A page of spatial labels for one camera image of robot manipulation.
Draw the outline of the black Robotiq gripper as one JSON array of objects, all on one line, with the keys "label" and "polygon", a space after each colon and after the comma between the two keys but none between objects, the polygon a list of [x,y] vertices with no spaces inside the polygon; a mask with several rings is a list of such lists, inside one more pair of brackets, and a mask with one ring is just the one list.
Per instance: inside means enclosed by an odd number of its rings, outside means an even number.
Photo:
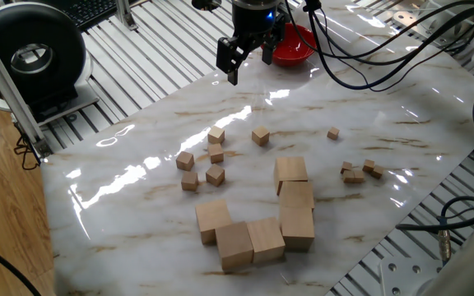
[{"label": "black Robotiq gripper", "polygon": [[280,0],[233,0],[233,37],[217,41],[216,66],[233,86],[238,84],[238,70],[248,57],[243,44],[263,42],[262,61],[272,64],[277,45],[285,38],[286,16],[278,13]]}]

